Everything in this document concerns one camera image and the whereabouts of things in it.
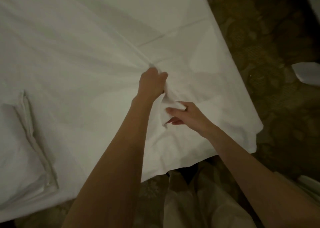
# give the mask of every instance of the left hand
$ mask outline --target left hand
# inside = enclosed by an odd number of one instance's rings
[[[168,73],[162,72],[159,74],[156,68],[149,68],[141,75],[138,96],[150,100],[153,103],[162,93],[164,93],[167,77]]]

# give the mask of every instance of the white bed sheet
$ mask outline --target white bed sheet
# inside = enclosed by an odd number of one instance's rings
[[[118,130],[148,63],[250,153],[262,123],[206,0],[0,0],[0,97],[26,90],[59,191],[0,211],[10,220],[75,198]],[[216,154],[152,109],[142,181]]]

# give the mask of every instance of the right hand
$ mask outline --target right hand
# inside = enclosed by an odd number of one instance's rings
[[[186,106],[186,110],[166,108],[166,112],[173,117],[167,123],[172,123],[172,125],[185,124],[190,129],[198,132],[202,137],[215,126],[193,102],[179,101],[179,103]]]

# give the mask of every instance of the floor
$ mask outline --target floor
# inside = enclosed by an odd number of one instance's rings
[[[208,0],[264,124],[254,156],[290,178],[320,181],[320,88],[302,84],[291,64],[318,61],[319,25],[305,0]],[[207,162],[215,179],[258,223],[258,217],[219,157]],[[182,170],[192,173],[191,169]],[[168,176],[141,184],[135,227],[162,227]],[[60,227],[72,201],[15,221],[18,228]]]

